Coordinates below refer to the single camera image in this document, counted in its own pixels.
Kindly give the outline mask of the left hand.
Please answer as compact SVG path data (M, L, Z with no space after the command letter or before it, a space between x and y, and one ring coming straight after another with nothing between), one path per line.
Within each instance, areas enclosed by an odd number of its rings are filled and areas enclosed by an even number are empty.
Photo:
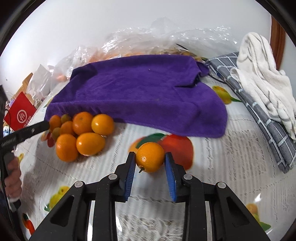
M21 182L21 170L19 166L19 159L14 157L8 164L8 170L10 175L5 178L5 191L9 198L20 197L22 193L22 182Z

